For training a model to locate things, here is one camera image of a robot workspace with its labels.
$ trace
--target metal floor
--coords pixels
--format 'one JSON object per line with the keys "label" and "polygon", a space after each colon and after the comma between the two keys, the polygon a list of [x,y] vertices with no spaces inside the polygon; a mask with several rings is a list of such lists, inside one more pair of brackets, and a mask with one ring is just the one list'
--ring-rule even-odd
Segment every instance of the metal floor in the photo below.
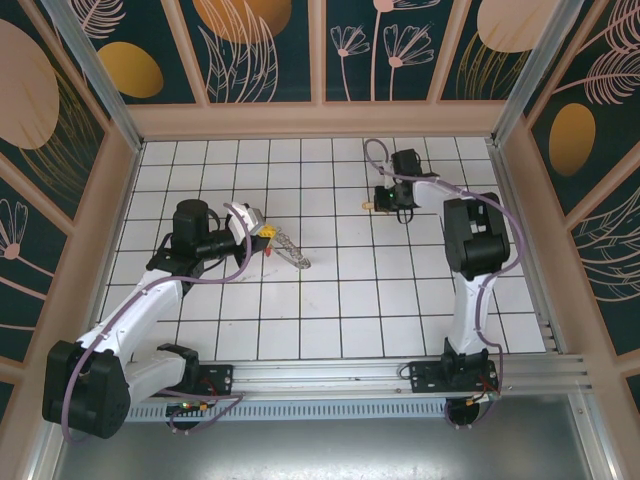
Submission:
{"label": "metal floor", "polygon": [[456,431],[441,418],[223,422],[193,437],[125,424],[64,446],[56,480],[591,479],[565,397],[504,398]]}

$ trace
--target white tile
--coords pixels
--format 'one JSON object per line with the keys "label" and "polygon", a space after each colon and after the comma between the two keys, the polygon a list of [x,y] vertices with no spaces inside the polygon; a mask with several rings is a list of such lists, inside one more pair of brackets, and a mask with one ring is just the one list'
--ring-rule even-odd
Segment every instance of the white tile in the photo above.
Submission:
{"label": "white tile", "polygon": [[267,218],[300,215],[300,190],[269,190]]}
{"label": "white tile", "polygon": [[301,358],[340,358],[340,320],[302,320]]}
{"label": "white tile", "polygon": [[451,280],[417,280],[422,315],[453,315],[455,293]]}
{"label": "white tile", "polygon": [[218,322],[180,322],[178,345],[193,348],[201,362],[216,359],[217,342]]}
{"label": "white tile", "polygon": [[102,314],[100,320],[104,320],[131,294],[133,286],[131,285],[110,285],[107,289],[107,296],[102,306]]}
{"label": "white tile", "polygon": [[228,283],[222,292],[221,319],[254,319],[260,314],[260,284]]}
{"label": "white tile", "polygon": [[335,215],[333,189],[313,188],[302,190],[302,216]]}
{"label": "white tile", "polygon": [[545,352],[544,341],[534,313],[502,314],[502,326],[507,336],[509,353]]}
{"label": "white tile", "polygon": [[202,165],[207,152],[207,142],[178,142],[174,164]]}
{"label": "white tile", "polygon": [[378,278],[413,278],[409,247],[376,247]]}
{"label": "white tile", "polygon": [[500,313],[533,312],[531,295],[523,277],[502,277],[493,287]]}
{"label": "white tile", "polygon": [[271,140],[271,150],[269,152],[270,162],[293,162],[300,161],[300,140],[284,139]]}
{"label": "white tile", "polygon": [[333,164],[303,163],[302,187],[333,187]]}
{"label": "white tile", "polygon": [[303,162],[331,162],[332,160],[330,138],[306,138],[302,140]]}
{"label": "white tile", "polygon": [[300,270],[275,252],[271,252],[269,257],[264,256],[262,266],[263,282],[297,282],[300,276],[299,272]]}
{"label": "white tile", "polygon": [[159,322],[151,327],[133,352],[133,361],[139,362],[151,356],[159,346],[176,343],[178,322]]}
{"label": "white tile", "polygon": [[164,192],[134,193],[127,220],[154,220],[162,215]]}
{"label": "white tile", "polygon": [[238,163],[267,163],[269,140],[240,140]]}
{"label": "white tile", "polygon": [[192,198],[198,198],[200,192],[194,191],[181,191],[181,192],[167,192],[167,197],[164,201],[164,210],[162,211],[163,219],[173,218],[173,214],[176,211],[176,207],[183,200],[190,200]]}
{"label": "white tile", "polygon": [[247,203],[250,207],[257,208],[263,214],[267,206],[266,190],[236,190],[233,192],[233,201],[242,204]]}
{"label": "white tile", "polygon": [[202,166],[174,165],[171,169],[169,190],[200,190]]}
{"label": "white tile", "polygon": [[302,318],[339,316],[337,282],[302,282],[300,288]]}
{"label": "white tile", "polygon": [[459,160],[445,160],[442,162],[433,162],[431,164],[433,173],[440,175],[445,182],[454,185],[465,185],[466,180],[462,171],[462,164]]}
{"label": "white tile", "polygon": [[426,137],[429,160],[452,160],[460,158],[453,137]]}
{"label": "white tile", "polygon": [[300,316],[298,283],[264,283],[260,318],[298,318]]}
{"label": "white tile", "polygon": [[227,209],[223,205],[233,201],[233,190],[204,190],[200,192],[200,200],[207,202],[209,208],[223,220],[227,215]]}
{"label": "white tile", "polygon": [[482,137],[456,137],[460,158],[463,160],[484,160],[489,158],[487,144]]}
{"label": "white tile", "polygon": [[303,248],[302,254],[311,262],[311,268],[300,271],[302,281],[337,280],[336,252],[335,248]]}
{"label": "white tile", "polygon": [[361,138],[334,138],[334,162],[358,162],[364,160]]}
{"label": "white tile", "polygon": [[411,247],[411,252],[416,278],[451,277],[451,268],[444,253],[444,246]]}
{"label": "white tile", "polygon": [[375,280],[376,269],[372,247],[338,249],[340,280]]}
{"label": "white tile", "polygon": [[366,188],[336,188],[338,215],[368,215],[362,204],[369,201]]}
{"label": "white tile", "polygon": [[171,167],[140,167],[136,192],[164,192],[169,184]]}
{"label": "white tile", "polygon": [[373,225],[373,243],[375,245],[409,244],[407,227],[398,223],[395,216],[373,216],[371,224]]}
{"label": "white tile", "polygon": [[[518,249],[516,248],[516,246],[512,243],[511,245],[509,245],[509,259],[504,262],[502,264],[502,267],[506,267],[507,265],[512,264],[515,259],[516,259],[516,255],[518,254]],[[520,258],[520,263],[518,263],[518,265],[515,266],[515,268],[513,268],[512,270],[509,270],[507,273],[503,273],[502,276],[505,277],[522,277],[524,275],[524,271],[522,270],[522,261],[524,260],[524,258]]]}
{"label": "white tile", "polygon": [[111,283],[136,285],[147,271],[152,252],[118,252]]}
{"label": "white tile", "polygon": [[340,282],[342,317],[379,315],[376,282]]}
{"label": "white tile", "polygon": [[463,160],[462,167],[469,185],[495,185],[498,183],[490,160]]}
{"label": "white tile", "polygon": [[413,280],[380,280],[378,291],[382,316],[418,315],[416,284]]}
{"label": "white tile", "polygon": [[[242,282],[259,282],[262,279],[262,253],[256,253],[251,255],[251,259],[249,260],[249,264],[247,268],[242,272],[242,274],[232,283],[242,283]],[[229,277],[238,271],[238,263],[236,259],[233,257],[227,258],[227,264],[224,270],[224,276]]]}
{"label": "white tile", "polygon": [[185,297],[180,320],[217,320],[221,293],[222,285],[194,285]]}
{"label": "white tile", "polygon": [[371,245],[371,220],[369,217],[338,217],[338,246]]}
{"label": "white tile", "polygon": [[297,320],[265,320],[260,322],[260,360],[291,360],[298,358],[300,334]]}
{"label": "white tile", "polygon": [[159,227],[159,220],[125,222],[120,250],[151,250],[155,246]]}
{"label": "white tile", "polygon": [[209,142],[206,163],[236,163],[237,158],[237,140],[217,140]]}
{"label": "white tile", "polygon": [[175,151],[176,142],[148,142],[142,165],[171,165]]}
{"label": "white tile", "polygon": [[331,217],[302,219],[303,247],[333,247],[336,245],[336,224]]}
{"label": "white tile", "polygon": [[420,156],[421,160],[428,160],[427,155],[427,147],[424,143],[424,138],[422,137],[414,137],[414,138],[396,138],[396,150],[399,152],[401,150],[415,150],[416,153]]}
{"label": "white tile", "polygon": [[300,188],[299,163],[269,164],[268,188]]}
{"label": "white tile", "polygon": [[336,187],[366,187],[364,162],[343,162],[333,165]]}
{"label": "white tile", "polygon": [[235,187],[246,189],[266,188],[267,165],[238,165]]}
{"label": "white tile", "polygon": [[381,357],[382,333],[379,318],[345,318],[342,320],[343,356],[351,358]]}
{"label": "white tile", "polygon": [[[502,325],[500,324],[500,316],[496,314],[489,314],[487,316],[487,324],[484,328],[484,337],[491,343],[499,343],[502,345],[504,353],[507,352],[507,345],[504,341],[504,334],[502,333]],[[489,353],[498,353],[497,347],[487,346]]]}
{"label": "white tile", "polygon": [[206,165],[202,176],[202,190],[231,190],[235,174],[235,165]]}
{"label": "white tile", "polygon": [[383,318],[382,333],[387,357],[425,354],[420,317]]}
{"label": "white tile", "polygon": [[280,228],[282,233],[287,235],[296,246],[300,246],[300,219],[299,218],[274,218],[269,221],[270,225]]}
{"label": "white tile", "polygon": [[442,355],[444,339],[451,333],[453,315],[422,317],[422,331],[427,355]]}
{"label": "white tile", "polygon": [[258,321],[220,322],[217,361],[255,360],[258,355]]}
{"label": "white tile", "polygon": [[442,224],[438,215],[416,215],[409,223],[411,245],[444,245]]}

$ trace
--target yellow object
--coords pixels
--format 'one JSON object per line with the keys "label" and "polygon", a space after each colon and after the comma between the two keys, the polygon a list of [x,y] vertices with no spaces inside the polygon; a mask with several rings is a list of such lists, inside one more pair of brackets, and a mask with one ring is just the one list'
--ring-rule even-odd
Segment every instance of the yellow object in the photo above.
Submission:
{"label": "yellow object", "polygon": [[495,52],[533,49],[559,0],[483,0],[478,10],[478,35]]}
{"label": "yellow object", "polygon": [[549,157],[554,170],[570,177],[585,164],[596,139],[596,121],[579,103],[565,105],[558,112],[549,137]]}
{"label": "yellow object", "polygon": [[113,42],[98,50],[116,88],[131,97],[149,98],[164,86],[162,71],[156,61],[140,47],[127,42]]}
{"label": "yellow object", "polygon": [[234,43],[256,43],[262,37],[249,36],[252,25],[245,2],[256,23],[263,19],[274,37],[289,23],[291,0],[193,0],[193,6],[217,36]]}
{"label": "yellow object", "polygon": [[53,135],[59,110],[56,71],[47,55],[0,19],[0,138],[18,148],[40,148]]}
{"label": "yellow object", "polygon": [[278,233],[278,231],[275,227],[271,225],[265,225],[264,227],[262,227],[262,230],[258,232],[258,236],[262,238],[273,238],[276,236],[276,233]]}

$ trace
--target white grid floor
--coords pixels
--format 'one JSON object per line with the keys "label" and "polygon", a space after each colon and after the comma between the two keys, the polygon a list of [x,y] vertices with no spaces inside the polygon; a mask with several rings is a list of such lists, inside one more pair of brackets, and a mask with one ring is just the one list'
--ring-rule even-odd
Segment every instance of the white grid floor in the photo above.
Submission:
{"label": "white grid floor", "polygon": [[[424,171],[499,193],[482,138],[383,141],[390,151],[414,148]],[[221,217],[231,200],[259,208],[312,267],[254,255],[237,282],[195,286],[134,357],[165,342],[217,361],[440,354],[454,303],[441,222],[418,209],[404,226],[363,210],[383,180],[362,148],[361,138],[147,143],[103,316],[140,279],[183,199],[203,199]],[[236,268],[227,261],[205,278]],[[509,353],[545,351],[522,269],[498,279],[486,335]]]}

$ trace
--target wire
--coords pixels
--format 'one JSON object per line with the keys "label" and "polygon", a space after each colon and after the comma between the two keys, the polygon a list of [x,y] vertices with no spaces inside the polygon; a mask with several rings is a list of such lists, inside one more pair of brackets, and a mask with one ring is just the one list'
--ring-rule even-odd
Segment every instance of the wire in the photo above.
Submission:
{"label": "wire", "polygon": [[242,275],[244,273],[244,271],[246,270],[247,265],[249,265],[249,260],[251,259],[251,255],[252,255],[252,251],[251,251],[251,248],[252,248],[252,245],[251,245],[251,234],[249,233],[249,229],[247,227],[247,224],[243,220],[242,215],[240,215],[240,213],[235,208],[233,208],[233,206],[231,206],[228,203],[225,203],[224,207],[226,207],[229,210],[229,212],[231,212],[231,214],[238,219],[238,221],[240,222],[240,226],[242,227],[243,233],[245,235],[245,239],[246,239],[245,243],[247,245],[247,249],[246,249],[246,255],[245,255],[244,261],[242,262],[242,265],[240,265],[240,268],[238,269],[237,272],[229,275],[226,278],[221,278],[221,279],[205,280],[205,279],[202,279],[202,278],[191,278],[191,277],[183,277],[183,276],[175,276],[175,277],[171,276],[171,277],[160,278],[158,280],[155,280],[155,281],[149,283],[148,285],[145,285],[145,287],[143,289],[139,290],[135,295],[133,295],[120,308],[120,310],[118,310],[114,314],[114,316],[111,318],[109,323],[107,323],[107,325],[105,326],[105,328],[101,332],[101,334],[96,336],[95,340],[84,351],[84,353],[82,354],[82,356],[78,360],[78,363],[76,364],[75,368],[71,372],[71,377],[69,378],[69,383],[67,384],[67,389],[64,392],[64,400],[62,402],[62,412],[61,412],[61,416],[60,416],[61,417],[60,418],[60,426],[62,427],[62,435],[64,436],[64,439],[68,443],[70,443],[72,445],[76,445],[76,444],[80,443],[79,441],[76,441],[71,437],[71,430],[69,429],[69,408],[71,407],[71,396],[73,395],[73,389],[76,386],[76,383],[77,383],[78,378],[80,376],[80,372],[82,371],[82,368],[87,363],[87,360],[89,360],[89,357],[91,356],[91,354],[95,351],[95,349],[98,347],[98,345],[100,345],[100,342],[102,342],[102,340],[107,337],[107,335],[113,329],[113,327],[118,322],[118,320],[120,320],[120,318],[122,318],[122,316],[127,312],[127,310],[129,310],[140,299],[140,297],[144,296],[146,294],[146,292],[151,290],[153,287],[156,287],[158,285],[162,285],[163,283],[168,283],[168,282],[173,282],[173,281],[188,282],[188,283],[203,284],[203,285],[220,285],[220,284],[231,282],[231,281],[235,280],[240,275]]}
{"label": "wire", "polygon": [[[482,330],[480,328],[480,319],[481,319],[481,315],[480,315],[480,310],[481,310],[481,306],[482,306],[482,298],[484,296],[484,293],[487,289],[487,286],[489,285],[489,283],[497,278],[499,275],[502,275],[504,273],[507,273],[511,270],[513,270],[519,263],[520,260],[522,258],[522,252],[524,252],[525,249],[525,239],[524,239],[524,234],[522,233],[522,227],[520,226],[520,223],[518,222],[518,220],[516,220],[516,218],[513,216],[513,214],[507,210],[504,206],[500,205],[498,202],[492,200],[491,198],[485,197],[484,195],[481,195],[479,193],[475,193],[475,192],[471,192],[469,190],[460,188],[460,187],[456,187],[455,185],[452,185],[448,182],[445,182],[444,180],[440,179],[440,177],[409,177],[406,175],[397,175],[395,173],[389,172],[387,170],[385,170],[383,167],[379,166],[372,158],[371,155],[369,154],[369,145],[371,145],[371,143],[377,143],[378,145],[380,145],[382,147],[382,150],[384,151],[385,154],[385,160],[384,163],[388,163],[389,161],[389,150],[387,149],[387,146],[380,140],[378,140],[377,138],[370,138],[368,140],[366,140],[364,142],[364,156],[365,156],[365,161],[368,162],[371,166],[373,166],[373,168],[375,168],[378,173],[380,173],[381,175],[388,175],[391,176],[393,178],[397,178],[399,180],[405,180],[408,182],[416,182],[416,181],[423,181],[423,182],[430,182],[430,183],[435,183],[438,184],[444,188],[446,188],[447,190],[460,195],[460,196],[468,196],[468,197],[472,197],[475,198],[476,200],[480,200],[484,203],[486,203],[487,205],[490,205],[491,207],[495,208],[496,210],[498,210],[500,213],[502,213],[502,215],[504,215],[508,222],[511,224],[511,226],[513,227],[513,231],[515,233],[516,239],[517,239],[517,255],[516,258],[513,262],[511,262],[509,265],[507,265],[506,267],[504,267],[502,270],[499,270],[498,272],[494,272],[491,275],[489,275],[487,278],[485,278],[485,280],[482,282],[482,284],[480,285],[480,291],[478,292],[478,298],[476,300],[476,308],[475,308],[475,329],[476,329],[476,333],[478,334],[478,338],[480,338],[480,340],[487,346],[489,347],[495,347],[498,349],[498,362],[500,365],[499,368],[499,372],[498,372],[498,388],[497,388],[497,393],[500,394],[501,389],[502,389],[502,380],[503,380],[503,375],[504,375],[504,350],[502,348],[502,345],[500,343],[495,343],[495,342],[491,342],[490,340],[488,340],[484,334],[482,333]],[[482,418],[485,418],[487,416],[487,413],[489,413],[489,411],[487,411]]]}

